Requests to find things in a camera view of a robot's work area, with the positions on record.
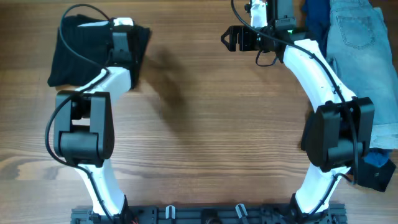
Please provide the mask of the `black shorts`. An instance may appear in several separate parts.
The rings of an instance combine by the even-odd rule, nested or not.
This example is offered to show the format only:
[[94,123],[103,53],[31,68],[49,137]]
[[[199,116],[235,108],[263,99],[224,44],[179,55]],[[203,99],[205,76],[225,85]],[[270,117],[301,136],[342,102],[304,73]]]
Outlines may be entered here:
[[[77,14],[67,16],[58,29],[52,67],[47,84],[50,87],[83,86],[97,77],[104,67],[111,65],[111,28],[113,19],[99,20]],[[139,27],[139,69],[129,70],[131,88],[139,81],[139,73],[149,43],[151,31]]]

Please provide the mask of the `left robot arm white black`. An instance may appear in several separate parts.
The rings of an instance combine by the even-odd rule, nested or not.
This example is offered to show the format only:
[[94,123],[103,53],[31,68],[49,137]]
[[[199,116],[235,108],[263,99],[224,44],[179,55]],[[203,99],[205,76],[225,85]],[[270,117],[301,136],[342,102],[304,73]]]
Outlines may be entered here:
[[132,213],[110,160],[114,149],[112,104],[136,86],[151,31],[130,25],[114,25],[109,31],[111,65],[100,65],[101,72],[81,88],[57,94],[57,107],[47,124],[54,129],[54,146],[47,150],[81,175],[98,221],[129,223]]

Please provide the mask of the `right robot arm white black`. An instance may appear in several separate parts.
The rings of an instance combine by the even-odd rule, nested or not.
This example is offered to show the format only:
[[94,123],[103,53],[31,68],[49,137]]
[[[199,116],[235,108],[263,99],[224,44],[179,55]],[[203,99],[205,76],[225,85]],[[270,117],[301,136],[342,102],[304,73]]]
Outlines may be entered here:
[[230,26],[221,42],[230,52],[275,53],[301,84],[313,108],[301,140],[310,166],[290,207],[297,213],[296,220],[311,220],[328,212],[338,182],[357,182],[359,160],[369,151],[373,102],[358,98],[342,83],[306,30]]

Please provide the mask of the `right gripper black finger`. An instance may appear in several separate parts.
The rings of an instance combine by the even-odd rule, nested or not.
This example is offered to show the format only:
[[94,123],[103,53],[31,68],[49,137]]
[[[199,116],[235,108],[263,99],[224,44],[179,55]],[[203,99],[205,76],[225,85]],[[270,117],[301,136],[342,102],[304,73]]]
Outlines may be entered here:
[[221,39],[225,39],[227,36],[229,36],[231,33],[233,33],[233,26],[229,26],[227,30],[225,31],[224,34],[221,35]]
[[233,45],[231,45],[230,42],[228,42],[227,40],[225,40],[224,37],[221,37],[221,42],[225,45],[225,47],[232,52],[233,51]]

